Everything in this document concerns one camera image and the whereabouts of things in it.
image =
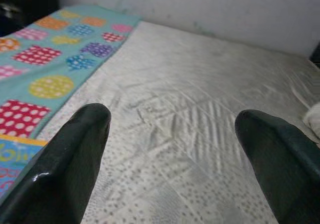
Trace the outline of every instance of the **white wall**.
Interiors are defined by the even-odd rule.
[[[320,0],[60,0],[308,57],[320,39]]]

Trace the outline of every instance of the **yellow polka dot circle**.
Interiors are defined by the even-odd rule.
[[[73,81],[67,76],[46,76],[32,82],[29,85],[29,93],[40,98],[55,99],[69,93],[73,85]]]

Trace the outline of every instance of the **white pillow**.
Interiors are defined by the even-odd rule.
[[[304,116],[303,122],[320,138],[320,102],[315,104]]]

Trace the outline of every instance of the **polka dot blanket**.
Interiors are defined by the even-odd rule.
[[[0,38],[0,134],[35,137],[138,21],[73,6]]]

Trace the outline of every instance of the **mattress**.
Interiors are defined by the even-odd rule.
[[[141,22],[38,139],[84,104],[111,110],[82,223],[277,223],[234,120],[258,109],[315,138],[301,119],[317,74],[300,57]]]

